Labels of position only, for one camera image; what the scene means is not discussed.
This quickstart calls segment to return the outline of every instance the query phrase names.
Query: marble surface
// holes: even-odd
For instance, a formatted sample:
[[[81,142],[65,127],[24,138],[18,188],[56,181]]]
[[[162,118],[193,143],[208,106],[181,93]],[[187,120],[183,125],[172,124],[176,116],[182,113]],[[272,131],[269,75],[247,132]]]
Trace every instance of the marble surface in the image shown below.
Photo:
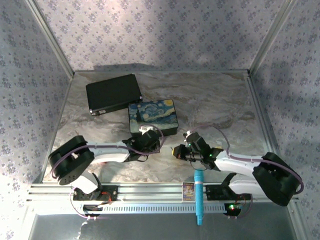
[[[113,143],[131,137],[128,109],[97,117],[89,113],[86,85],[128,73],[77,72],[71,84],[53,149],[76,135],[87,141]],[[88,168],[101,182],[183,182],[193,181],[190,162],[172,156],[173,147],[183,143],[183,133],[199,125],[212,123],[227,135],[232,153],[262,155],[264,141],[254,114],[243,76],[223,73],[136,73],[144,102],[173,99],[178,117],[177,135],[167,137],[161,153],[147,162],[95,163]],[[227,144],[212,127],[199,134],[212,146]],[[200,163],[194,167],[201,168]],[[48,165],[43,179],[51,182]],[[204,172],[206,182],[221,182],[228,174],[214,170]]]

